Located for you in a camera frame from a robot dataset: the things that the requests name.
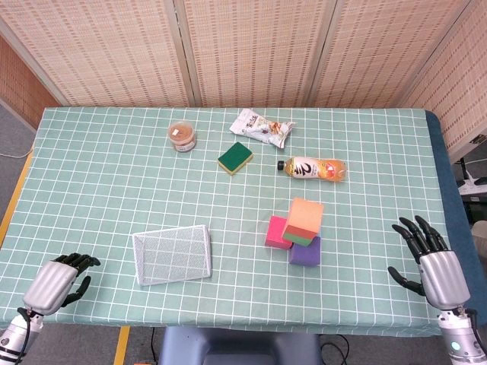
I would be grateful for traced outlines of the orange tea drink bottle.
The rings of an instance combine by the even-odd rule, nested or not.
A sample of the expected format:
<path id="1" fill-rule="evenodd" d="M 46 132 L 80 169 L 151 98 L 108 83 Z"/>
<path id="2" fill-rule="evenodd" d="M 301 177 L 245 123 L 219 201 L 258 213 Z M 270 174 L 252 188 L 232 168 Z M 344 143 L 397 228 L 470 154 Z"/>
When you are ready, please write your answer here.
<path id="1" fill-rule="evenodd" d="M 343 161 L 311 157 L 279 160 L 277 170 L 284 171 L 295 179 L 323 179 L 335 183 L 343 181 L 346 175 L 346 165 Z"/>

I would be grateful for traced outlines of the green foam cube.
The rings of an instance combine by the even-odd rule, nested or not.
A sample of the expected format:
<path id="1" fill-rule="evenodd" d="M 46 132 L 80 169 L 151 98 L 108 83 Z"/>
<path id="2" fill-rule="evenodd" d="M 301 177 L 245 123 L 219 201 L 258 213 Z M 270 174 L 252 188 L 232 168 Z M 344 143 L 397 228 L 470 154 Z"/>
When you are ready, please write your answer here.
<path id="1" fill-rule="evenodd" d="M 284 240 L 288 240 L 293 242 L 293 244 L 297 244 L 300 246 L 309 246 L 313 239 L 315 238 L 315 235 L 311 235 L 310 237 L 307 236 L 298 236 L 293 233 L 283 233 L 282 238 Z"/>

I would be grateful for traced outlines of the dark blue table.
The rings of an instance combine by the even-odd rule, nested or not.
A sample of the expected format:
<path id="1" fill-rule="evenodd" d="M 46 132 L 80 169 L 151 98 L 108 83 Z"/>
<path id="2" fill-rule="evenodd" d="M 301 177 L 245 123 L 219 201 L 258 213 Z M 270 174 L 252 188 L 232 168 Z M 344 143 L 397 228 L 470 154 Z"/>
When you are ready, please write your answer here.
<path id="1" fill-rule="evenodd" d="M 487 321 L 487 282 L 470 233 L 469 221 L 450 165 L 438 117 L 425 112 L 437 170 L 450 247 L 457 254 L 471 294 L 466 305 L 478 311 L 479 325 Z"/>

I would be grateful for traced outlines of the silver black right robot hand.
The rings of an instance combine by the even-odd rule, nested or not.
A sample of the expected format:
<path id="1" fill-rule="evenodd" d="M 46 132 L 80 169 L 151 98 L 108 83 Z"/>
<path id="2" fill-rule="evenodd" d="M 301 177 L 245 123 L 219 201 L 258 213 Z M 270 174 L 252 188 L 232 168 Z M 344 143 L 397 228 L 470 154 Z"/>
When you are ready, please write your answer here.
<path id="1" fill-rule="evenodd" d="M 447 247 L 442 235 L 425 219 L 405 217 L 392 228 L 406 241 L 418 266 L 420 282 L 403 277 L 394 267 L 387 268 L 393 280 L 439 310 L 453 310 L 470 299 L 470 292 L 456 253 Z"/>

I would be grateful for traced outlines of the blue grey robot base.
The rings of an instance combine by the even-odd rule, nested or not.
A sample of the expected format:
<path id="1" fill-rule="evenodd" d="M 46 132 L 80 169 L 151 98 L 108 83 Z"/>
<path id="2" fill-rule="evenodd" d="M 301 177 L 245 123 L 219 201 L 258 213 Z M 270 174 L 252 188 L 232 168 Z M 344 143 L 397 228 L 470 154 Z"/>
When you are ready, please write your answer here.
<path id="1" fill-rule="evenodd" d="M 323 365 L 319 337 L 301 332 L 168 327 L 158 365 Z"/>

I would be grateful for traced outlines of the white printed snack bag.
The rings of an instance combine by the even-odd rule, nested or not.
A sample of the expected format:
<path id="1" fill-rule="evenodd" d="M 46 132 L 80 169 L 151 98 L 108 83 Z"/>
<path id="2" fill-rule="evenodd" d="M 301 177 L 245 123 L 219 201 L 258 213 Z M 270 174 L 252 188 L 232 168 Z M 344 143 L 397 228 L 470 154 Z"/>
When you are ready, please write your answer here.
<path id="1" fill-rule="evenodd" d="M 251 109 L 243 109 L 231 125 L 230 131 L 283 149 L 294 125 L 294 122 L 273 122 Z"/>

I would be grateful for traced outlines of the green checked tablecloth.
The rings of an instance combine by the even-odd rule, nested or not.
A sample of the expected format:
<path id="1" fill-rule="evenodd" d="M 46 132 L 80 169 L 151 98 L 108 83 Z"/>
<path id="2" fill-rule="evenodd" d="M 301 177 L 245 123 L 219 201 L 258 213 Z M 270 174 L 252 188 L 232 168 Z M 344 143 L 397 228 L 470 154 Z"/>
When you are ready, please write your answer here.
<path id="1" fill-rule="evenodd" d="M 438 311 L 400 287 L 392 266 L 418 280 L 392 226 L 401 217 L 446 224 L 425 112 L 420 109 L 260 110 L 294 122 L 278 149 L 230 131 L 237 109 L 50 108 L 34 142 L 21 197 L 0 248 L 0 329 L 40 267 L 62 254 L 94 256 L 91 285 L 49 322 L 201 325 L 261 331 L 429 336 Z M 174 149 L 170 124 L 196 131 Z M 253 158 L 230 175 L 218 158 L 240 142 Z M 292 157 L 341 160 L 345 179 L 295 179 Z M 270 217 L 294 198 L 324 205 L 320 264 L 288 262 L 265 246 Z M 204 224 L 212 275 L 143 287 L 134 233 Z"/>

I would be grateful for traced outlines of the red foam cube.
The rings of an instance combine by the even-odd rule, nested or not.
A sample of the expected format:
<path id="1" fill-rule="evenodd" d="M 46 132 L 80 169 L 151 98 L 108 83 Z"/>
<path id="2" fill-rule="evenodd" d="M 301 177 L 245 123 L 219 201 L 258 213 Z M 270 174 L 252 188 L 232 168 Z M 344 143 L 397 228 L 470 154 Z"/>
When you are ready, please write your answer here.
<path id="1" fill-rule="evenodd" d="M 288 250 L 292 247 L 292 241 L 283 238 L 286 219 L 279 216 L 271 216 L 266 234 L 265 246 Z"/>

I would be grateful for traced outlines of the orange-red foam cube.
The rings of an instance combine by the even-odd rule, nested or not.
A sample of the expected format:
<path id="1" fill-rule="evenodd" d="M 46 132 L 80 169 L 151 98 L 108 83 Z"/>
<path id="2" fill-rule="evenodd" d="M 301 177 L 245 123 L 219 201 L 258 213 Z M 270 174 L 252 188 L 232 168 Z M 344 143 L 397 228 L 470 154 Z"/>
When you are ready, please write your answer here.
<path id="1" fill-rule="evenodd" d="M 319 202 L 294 198 L 282 236 L 286 240 L 298 237 L 301 240 L 312 240 L 320 232 L 324 205 Z"/>

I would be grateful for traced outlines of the bamboo folding screen panel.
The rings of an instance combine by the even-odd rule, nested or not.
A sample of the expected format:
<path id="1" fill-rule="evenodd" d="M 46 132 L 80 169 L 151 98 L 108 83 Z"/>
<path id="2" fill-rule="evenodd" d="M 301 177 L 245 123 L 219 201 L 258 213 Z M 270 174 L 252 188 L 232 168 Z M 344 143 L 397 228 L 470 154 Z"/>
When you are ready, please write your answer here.
<path id="1" fill-rule="evenodd" d="M 399 103 L 438 117 L 451 162 L 487 141 L 487 0 L 468 0 Z"/>
<path id="2" fill-rule="evenodd" d="M 173 0 L 0 0 L 0 32 L 63 106 L 191 106 Z"/>
<path id="3" fill-rule="evenodd" d="M 203 106 L 304 106 L 336 0 L 183 0 Z"/>
<path id="4" fill-rule="evenodd" d="M 335 0 L 309 104 L 396 103 L 469 0 Z"/>
<path id="5" fill-rule="evenodd" d="M 1 35 L 0 103 L 34 129 L 38 129 L 45 108 L 60 106 Z"/>

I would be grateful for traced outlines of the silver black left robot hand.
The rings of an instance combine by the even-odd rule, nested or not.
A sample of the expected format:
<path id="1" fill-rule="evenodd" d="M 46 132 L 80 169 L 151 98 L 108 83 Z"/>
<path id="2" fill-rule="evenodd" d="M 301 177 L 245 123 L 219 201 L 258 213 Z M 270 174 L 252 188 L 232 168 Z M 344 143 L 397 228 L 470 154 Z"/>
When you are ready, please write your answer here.
<path id="1" fill-rule="evenodd" d="M 97 258 L 76 252 L 48 261 L 24 295 L 25 308 L 41 316 L 49 316 L 80 300 L 90 285 L 91 277 L 85 276 L 79 288 L 71 293 L 73 284 L 84 271 L 99 265 Z"/>

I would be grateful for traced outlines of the green and yellow sponge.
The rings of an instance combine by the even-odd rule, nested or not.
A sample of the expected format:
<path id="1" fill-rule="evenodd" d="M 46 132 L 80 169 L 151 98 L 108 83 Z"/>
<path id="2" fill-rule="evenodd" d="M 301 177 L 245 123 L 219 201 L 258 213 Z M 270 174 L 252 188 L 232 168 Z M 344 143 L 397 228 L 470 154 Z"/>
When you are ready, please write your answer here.
<path id="1" fill-rule="evenodd" d="M 218 165 L 230 175 L 234 175 L 252 158 L 253 152 L 240 142 L 236 142 L 218 158 Z"/>

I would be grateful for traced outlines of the clear jar with brown contents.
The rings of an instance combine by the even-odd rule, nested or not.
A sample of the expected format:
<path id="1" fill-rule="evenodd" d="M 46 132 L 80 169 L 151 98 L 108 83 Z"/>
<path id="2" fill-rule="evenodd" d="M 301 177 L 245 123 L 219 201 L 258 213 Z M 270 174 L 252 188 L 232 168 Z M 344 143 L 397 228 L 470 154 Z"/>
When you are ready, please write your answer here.
<path id="1" fill-rule="evenodd" d="M 178 152 L 191 151 L 196 145 L 196 131 L 187 121 L 177 121 L 168 127 L 168 138 Z"/>

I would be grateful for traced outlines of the purple foam cube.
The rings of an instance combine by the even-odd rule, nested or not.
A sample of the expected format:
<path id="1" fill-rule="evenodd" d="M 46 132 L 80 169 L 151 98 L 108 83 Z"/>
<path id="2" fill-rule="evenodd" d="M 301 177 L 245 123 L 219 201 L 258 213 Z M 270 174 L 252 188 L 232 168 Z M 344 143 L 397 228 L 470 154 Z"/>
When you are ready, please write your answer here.
<path id="1" fill-rule="evenodd" d="M 321 258 L 321 238 L 314 237 L 308 246 L 294 243 L 290 249 L 288 262 L 292 265 L 318 266 Z"/>

